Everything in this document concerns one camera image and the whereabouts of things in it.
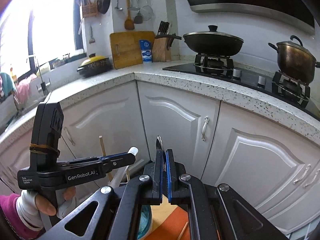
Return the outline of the magenta sleeved left forearm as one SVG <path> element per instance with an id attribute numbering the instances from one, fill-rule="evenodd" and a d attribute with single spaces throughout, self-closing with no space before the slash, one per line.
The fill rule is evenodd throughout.
<path id="1" fill-rule="evenodd" d="M 1 195 L 1 239 L 36 239 L 45 230 L 40 227 L 35 231 L 21 221 L 16 210 L 18 197 L 15 193 L 9 196 Z"/>

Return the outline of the left hand in white glove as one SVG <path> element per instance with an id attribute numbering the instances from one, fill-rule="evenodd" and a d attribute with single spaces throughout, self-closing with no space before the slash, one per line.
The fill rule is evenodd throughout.
<path id="1" fill-rule="evenodd" d="M 40 213 L 65 218 L 78 204 L 76 188 L 69 187 L 63 192 L 63 203 L 55 208 L 45 197 L 32 190 L 23 190 L 16 201 L 16 211 L 22 223 L 31 231 L 40 231 L 43 228 Z"/>

